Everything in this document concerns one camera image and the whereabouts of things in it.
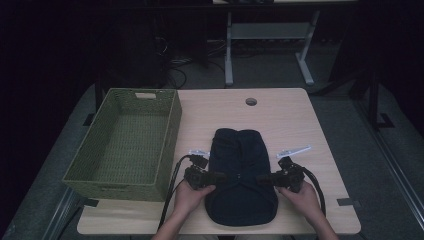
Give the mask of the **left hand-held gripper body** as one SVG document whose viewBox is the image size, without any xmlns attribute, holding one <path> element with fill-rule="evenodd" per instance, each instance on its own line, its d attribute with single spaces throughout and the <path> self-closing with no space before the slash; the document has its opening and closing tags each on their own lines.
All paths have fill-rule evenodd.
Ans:
<svg viewBox="0 0 424 240">
<path fill-rule="evenodd" d="M 208 160 L 201 154 L 190 153 L 188 158 L 192 165 L 185 169 L 184 179 L 193 190 L 198 190 L 213 184 L 212 175 L 205 170 Z"/>
</svg>

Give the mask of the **white metal desk frame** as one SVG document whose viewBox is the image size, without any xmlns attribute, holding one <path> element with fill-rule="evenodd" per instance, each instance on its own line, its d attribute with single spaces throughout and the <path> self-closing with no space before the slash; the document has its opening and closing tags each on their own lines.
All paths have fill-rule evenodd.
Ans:
<svg viewBox="0 0 424 240">
<path fill-rule="evenodd" d="M 232 86 L 234 84 L 232 65 L 233 40 L 303 40 L 304 46 L 301 51 L 295 53 L 295 57 L 305 83 L 312 86 L 314 79 L 306 63 L 306 57 L 319 16 L 320 12 L 315 11 L 309 22 L 236 23 L 232 20 L 232 13 L 229 12 L 227 14 L 226 53 L 224 57 L 225 85 Z"/>
</svg>

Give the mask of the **green woven basket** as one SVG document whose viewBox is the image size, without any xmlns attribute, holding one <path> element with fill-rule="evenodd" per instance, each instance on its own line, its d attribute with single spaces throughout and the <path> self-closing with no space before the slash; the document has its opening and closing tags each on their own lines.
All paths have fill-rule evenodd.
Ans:
<svg viewBox="0 0 424 240">
<path fill-rule="evenodd" d="M 163 202 L 181 116 L 175 89 L 111 88 L 63 182 L 87 198 Z"/>
</svg>

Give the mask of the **person's right hand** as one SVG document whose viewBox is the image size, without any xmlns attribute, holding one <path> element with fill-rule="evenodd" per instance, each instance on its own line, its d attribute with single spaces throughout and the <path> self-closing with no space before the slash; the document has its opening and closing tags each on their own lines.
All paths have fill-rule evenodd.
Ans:
<svg viewBox="0 0 424 240">
<path fill-rule="evenodd" d="M 298 193 L 284 187 L 277 187 L 277 191 L 287 198 L 308 222 L 312 223 L 323 217 L 317 194 L 311 184 L 303 182 Z"/>
</svg>

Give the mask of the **aluminium floor rail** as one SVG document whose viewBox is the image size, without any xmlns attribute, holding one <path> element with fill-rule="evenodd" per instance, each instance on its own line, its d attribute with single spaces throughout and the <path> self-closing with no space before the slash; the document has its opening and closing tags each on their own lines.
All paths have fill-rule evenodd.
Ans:
<svg viewBox="0 0 424 240">
<path fill-rule="evenodd" d="M 65 230 L 81 210 L 81 198 L 67 187 L 51 218 L 42 240 L 60 240 Z"/>
<path fill-rule="evenodd" d="M 381 134 L 382 129 L 390 127 L 389 121 L 385 120 L 383 123 L 373 123 L 371 117 L 369 116 L 368 109 L 365 107 L 364 103 L 361 103 L 360 101 L 354 101 L 353 105 L 355 106 L 358 115 L 364 122 L 366 128 L 377 144 L 379 151 L 383 155 L 387 168 L 389 169 L 394 182 L 398 186 L 403 199 L 406 201 L 410 212 L 413 214 L 418 225 L 424 232 L 424 201 L 416 193 L 404 170 L 399 165 L 395 154 Z"/>
</svg>

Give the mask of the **dark blue garment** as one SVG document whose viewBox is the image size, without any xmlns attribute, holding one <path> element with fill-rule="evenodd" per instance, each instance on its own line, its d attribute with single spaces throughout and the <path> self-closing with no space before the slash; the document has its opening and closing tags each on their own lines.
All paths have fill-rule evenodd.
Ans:
<svg viewBox="0 0 424 240">
<path fill-rule="evenodd" d="M 244 227 L 267 224 L 277 213 L 278 197 L 272 185 L 256 177 L 271 173 L 267 148 L 256 130 L 221 128 L 215 132 L 209 171 L 226 175 L 205 199 L 208 216 L 217 224 Z"/>
</svg>

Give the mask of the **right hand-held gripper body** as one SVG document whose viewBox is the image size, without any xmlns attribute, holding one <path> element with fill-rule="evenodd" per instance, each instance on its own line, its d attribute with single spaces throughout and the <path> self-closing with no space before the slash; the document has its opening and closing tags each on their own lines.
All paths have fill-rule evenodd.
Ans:
<svg viewBox="0 0 424 240">
<path fill-rule="evenodd" d="M 283 150 L 276 155 L 279 159 L 278 165 L 281 168 L 283 179 L 279 185 L 289 189 L 294 193 L 298 193 L 301 189 L 302 182 L 304 180 L 303 167 L 299 164 L 294 163 L 291 160 L 291 156 L 308 151 L 311 149 L 310 145 L 306 145 L 300 148 L 294 148 L 289 150 Z"/>
</svg>

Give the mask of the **person's left hand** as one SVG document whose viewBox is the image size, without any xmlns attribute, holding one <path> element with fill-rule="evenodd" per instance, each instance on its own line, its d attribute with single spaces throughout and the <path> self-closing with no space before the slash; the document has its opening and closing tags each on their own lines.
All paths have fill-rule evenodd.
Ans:
<svg viewBox="0 0 424 240">
<path fill-rule="evenodd" d="M 193 190 L 186 180 L 183 180 L 176 189 L 173 216 L 186 219 L 201 203 L 201 201 L 216 189 L 210 185 L 199 190 Z"/>
</svg>

